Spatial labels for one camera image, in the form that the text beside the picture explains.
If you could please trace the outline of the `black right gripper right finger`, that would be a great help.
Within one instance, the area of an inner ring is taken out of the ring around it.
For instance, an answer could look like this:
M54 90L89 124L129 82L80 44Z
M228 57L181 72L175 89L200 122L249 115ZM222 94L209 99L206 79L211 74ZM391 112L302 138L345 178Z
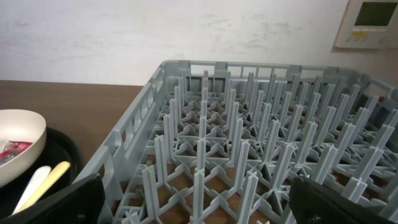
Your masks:
M303 175L291 183L289 205L298 224L393 224Z

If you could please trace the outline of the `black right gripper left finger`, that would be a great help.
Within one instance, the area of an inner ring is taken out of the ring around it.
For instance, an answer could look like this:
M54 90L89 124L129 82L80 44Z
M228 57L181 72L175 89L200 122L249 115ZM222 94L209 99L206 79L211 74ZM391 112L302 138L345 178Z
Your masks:
M91 174L29 208L1 220L1 224L94 224L105 201L101 177Z

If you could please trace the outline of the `red snack wrapper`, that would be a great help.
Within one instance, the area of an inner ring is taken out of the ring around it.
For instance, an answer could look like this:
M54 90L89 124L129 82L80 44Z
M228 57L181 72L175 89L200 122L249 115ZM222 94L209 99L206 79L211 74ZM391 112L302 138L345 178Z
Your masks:
M32 145L32 142L1 140L1 165L9 162Z

